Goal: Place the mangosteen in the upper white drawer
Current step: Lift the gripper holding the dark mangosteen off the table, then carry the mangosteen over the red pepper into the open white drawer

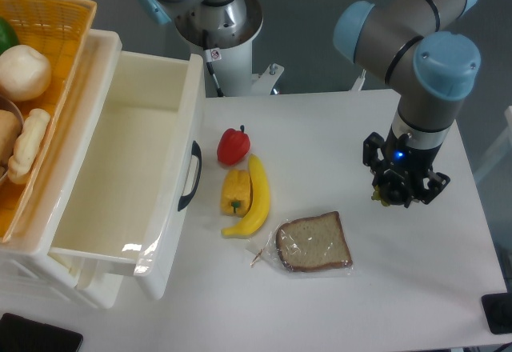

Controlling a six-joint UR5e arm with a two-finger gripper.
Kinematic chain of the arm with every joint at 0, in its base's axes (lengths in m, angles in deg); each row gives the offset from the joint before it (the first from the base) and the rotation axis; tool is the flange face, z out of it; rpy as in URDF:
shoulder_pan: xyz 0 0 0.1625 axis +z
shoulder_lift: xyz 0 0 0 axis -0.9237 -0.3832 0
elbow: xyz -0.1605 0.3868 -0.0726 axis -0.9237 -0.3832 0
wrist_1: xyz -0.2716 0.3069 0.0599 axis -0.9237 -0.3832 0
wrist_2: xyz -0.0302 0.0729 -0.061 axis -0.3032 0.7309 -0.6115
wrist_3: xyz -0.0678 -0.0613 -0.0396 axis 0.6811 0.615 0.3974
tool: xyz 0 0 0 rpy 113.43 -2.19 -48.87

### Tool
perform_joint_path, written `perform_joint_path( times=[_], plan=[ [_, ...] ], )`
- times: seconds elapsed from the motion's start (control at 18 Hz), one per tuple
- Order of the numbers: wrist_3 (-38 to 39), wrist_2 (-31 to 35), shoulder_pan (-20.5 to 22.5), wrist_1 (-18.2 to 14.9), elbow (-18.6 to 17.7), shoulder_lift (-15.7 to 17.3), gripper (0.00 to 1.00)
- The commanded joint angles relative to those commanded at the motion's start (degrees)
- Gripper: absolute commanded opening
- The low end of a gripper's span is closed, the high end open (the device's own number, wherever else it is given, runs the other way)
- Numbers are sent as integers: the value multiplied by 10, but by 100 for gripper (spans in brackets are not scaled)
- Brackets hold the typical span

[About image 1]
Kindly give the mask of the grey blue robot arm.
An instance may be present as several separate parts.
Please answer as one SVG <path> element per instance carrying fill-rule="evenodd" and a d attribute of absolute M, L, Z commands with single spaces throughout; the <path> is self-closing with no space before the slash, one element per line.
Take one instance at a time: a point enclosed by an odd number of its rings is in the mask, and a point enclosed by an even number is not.
<path fill-rule="evenodd" d="M 478 0 L 359 1 L 337 21 L 337 51 L 399 94 L 387 136 L 370 134 L 362 161 L 384 206 L 431 203 L 449 184 L 434 160 L 481 65 L 477 46 L 448 26 Z"/>

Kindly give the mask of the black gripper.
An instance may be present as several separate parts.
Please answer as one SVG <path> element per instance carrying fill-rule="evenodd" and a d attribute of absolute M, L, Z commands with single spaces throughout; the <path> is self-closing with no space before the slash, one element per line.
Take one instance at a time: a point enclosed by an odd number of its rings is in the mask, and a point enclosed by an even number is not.
<path fill-rule="evenodd" d="M 386 138 L 372 132 L 363 142 L 362 162 L 374 175 L 374 186 L 390 184 L 395 202 L 430 204 L 450 183 L 446 174 L 433 171 L 440 148 L 420 150 L 408 146 L 405 135 Z"/>

